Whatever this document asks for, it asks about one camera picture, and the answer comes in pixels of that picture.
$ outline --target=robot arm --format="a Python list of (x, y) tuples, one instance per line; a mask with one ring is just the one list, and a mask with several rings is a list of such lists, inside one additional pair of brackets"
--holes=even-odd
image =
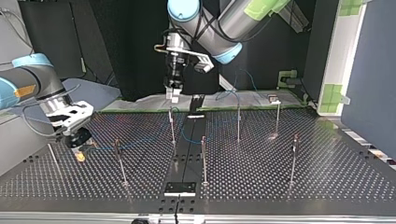
[(91, 120), (93, 107), (72, 102), (45, 55), (33, 54), (12, 63), (13, 69), (0, 72), (0, 110), (35, 97), (55, 133), (65, 136), (75, 154), (83, 153), (92, 136), (82, 126)]
[(207, 55), (191, 51), (193, 38), (214, 59), (222, 64), (230, 63), (242, 50), (243, 38), (265, 16), (279, 12), (290, 0), (235, 0), (219, 19), (213, 17), (201, 1), (168, 0), (173, 29), (170, 29), (161, 46), (163, 49), (156, 50), (167, 53), (168, 73), (164, 85), (167, 98), (171, 98), (174, 103), (183, 87), (183, 71), (189, 63), (202, 73), (214, 67)]

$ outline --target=table surface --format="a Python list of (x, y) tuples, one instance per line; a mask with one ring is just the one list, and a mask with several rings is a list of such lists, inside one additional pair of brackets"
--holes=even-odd
[[(53, 145), (0, 177), (1, 212), (374, 216), (396, 214), (395, 172), (310, 109), (235, 111), (205, 119), (175, 114), (177, 145), (167, 113), (101, 114), (87, 128), (99, 148), (78, 163)], [(293, 183), (292, 141), (300, 135)], [(208, 186), (203, 186), (202, 135)], [(112, 143), (124, 149), (129, 187), (122, 185)], [(196, 183), (195, 197), (165, 197), (169, 182)]]

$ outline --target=metal rod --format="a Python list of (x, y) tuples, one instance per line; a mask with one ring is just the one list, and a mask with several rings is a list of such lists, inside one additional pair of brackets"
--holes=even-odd
[(176, 144), (176, 139), (175, 139), (175, 127), (174, 127), (172, 107), (169, 109), (169, 122), (171, 123), (172, 143), (175, 145)]
[(275, 134), (277, 135), (278, 132), (278, 127), (279, 127), (279, 115), (280, 115), (280, 102), (277, 105), (277, 112), (276, 112), (276, 128), (275, 128)]
[(53, 161), (55, 162), (55, 165), (56, 165), (56, 168), (58, 169), (59, 175), (62, 178), (61, 167), (59, 166), (59, 162), (58, 162), (58, 159), (55, 156), (55, 152), (53, 151), (52, 145), (50, 143), (48, 143), (47, 146), (49, 147), (50, 155), (51, 155)]
[(293, 139), (293, 164), (291, 166), (291, 175), (290, 175), (290, 188), (294, 185), (294, 171), (295, 171), (295, 165), (296, 165), (296, 158), (297, 158), (297, 153), (300, 150), (300, 137), (298, 134), (294, 135)]
[(205, 142), (205, 137), (202, 137), (202, 141), (201, 141), (201, 146), (202, 146), (202, 159), (204, 162), (204, 186), (209, 185), (209, 183), (207, 182), (207, 177), (206, 177), (206, 142)]
[(238, 106), (238, 143), (241, 141), (241, 137), (240, 137), (241, 124), (240, 124), (240, 122), (241, 122), (241, 107)]
[(120, 167), (121, 167), (122, 176), (123, 176), (123, 179), (124, 179), (124, 181), (123, 181), (124, 187), (127, 187), (127, 186), (129, 186), (129, 183), (126, 180), (126, 174), (125, 174), (125, 170), (124, 170), (124, 167), (123, 167), (122, 159), (120, 159)]
[(119, 161), (119, 163), (120, 163), (120, 168), (122, 171), (122, 178), (123, 178), (122, 185), (124, 187), (128, 187), (129, 183), (128, 183), (128, 180), (126, 179), (125, 168), (122, 163), (122, 151), (120, 149), (120, 139), (119, 138), (116, 138), (116, 141), (114, 143), (114, 152), (115, 152), (117, 161)]
[(53, 161), (58, 165), (58, 160), (56, 159), (55, 153), (53, 152), (52, 145), (48, 143), (47, 146), (49, 147), (50, 155), (52, 156)]

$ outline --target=yellow tape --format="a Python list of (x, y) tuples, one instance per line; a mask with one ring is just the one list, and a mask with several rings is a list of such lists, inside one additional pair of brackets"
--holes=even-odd
[(34, 91), (35, 91), (35, 85), (32, 85), (32, 86), (22, 87), (22, 88), (19, 88), (19, 89), (15, 90), (14, 91), (14, 95), (16, 97), (21, 98), (23, 96), (27, 96), (29, 94), (32, 94)]

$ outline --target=blue joint cap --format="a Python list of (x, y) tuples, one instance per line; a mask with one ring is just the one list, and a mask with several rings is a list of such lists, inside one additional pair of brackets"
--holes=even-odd
[(0, 77), (0, 110), (10, 108), (20, 102), (15, 96), (17, 87), (10, 81)]
[(175, 21), (190, 21), (200, 9), (200, 0), (169, 0), (168, 12)]
[(14, 67), (22, 67), (28, 65), (47, 65), (53, 67), (47, 56), (42, 53), (32, 54), (18, 59), (14, 59), (12, 60), (12, 64), (14, 65)]
[(230, 63), (238, 54), (241, 52), (243, 45), (238, 43), (232, 49), (220, 54), (213, 56), (214, 59), (218, 60), (219, 63), (227, 64)]

